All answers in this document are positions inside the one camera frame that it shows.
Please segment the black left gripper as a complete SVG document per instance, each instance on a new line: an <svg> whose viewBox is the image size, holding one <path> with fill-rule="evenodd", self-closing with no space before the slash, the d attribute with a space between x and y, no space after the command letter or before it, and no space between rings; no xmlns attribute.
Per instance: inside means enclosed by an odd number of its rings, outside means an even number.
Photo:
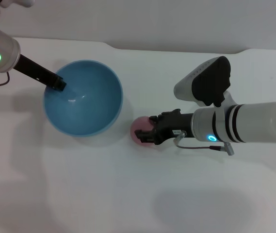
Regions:
<svg viewBox="0 0 276 233"><path fill-rule="evenodd" d="M19 56L14 69L57 91L63 91L66 86L62 77L52 73L22 54Z"/></svg>

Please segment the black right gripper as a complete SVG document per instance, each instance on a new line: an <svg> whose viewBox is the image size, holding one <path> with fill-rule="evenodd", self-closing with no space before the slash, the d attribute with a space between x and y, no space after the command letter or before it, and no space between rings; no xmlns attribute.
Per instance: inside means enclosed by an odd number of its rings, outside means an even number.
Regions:
<svg viewBox="0 0 276 233"><path fill-rule="evenodd" d="M179 133L174 131L185 131L187 138L194 138L191 128L191 120L193 113L182 114L180 109L171 112L163 112L158 116L150 116L148 118L152 130L135 130L134 135L140 144L160 145L164 141L175 138Z"/></svg>

